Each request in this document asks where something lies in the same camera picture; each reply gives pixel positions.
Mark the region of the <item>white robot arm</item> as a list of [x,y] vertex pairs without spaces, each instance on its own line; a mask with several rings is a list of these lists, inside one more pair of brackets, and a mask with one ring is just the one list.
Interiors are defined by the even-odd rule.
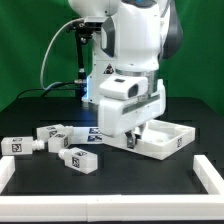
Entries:
[[98,109],[98,127],[115,146],[133,149],[149,121],[165,111],[159,64],[180,48],[174,0],[68,0],[75,27],[93,39],[93,68],[82,101]]

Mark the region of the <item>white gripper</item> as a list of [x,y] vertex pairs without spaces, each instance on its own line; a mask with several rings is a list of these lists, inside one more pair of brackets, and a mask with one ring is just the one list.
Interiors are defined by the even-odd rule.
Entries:
[[165,111],[165,87],[161,79],[157,91],[146,101],[137,98],[120,101],[103,97],[98,107],[98,127],[103,135],[116,137],[125,133],[127,147],[134,149],[137,138],[141,138],[145,123],[162,115]]

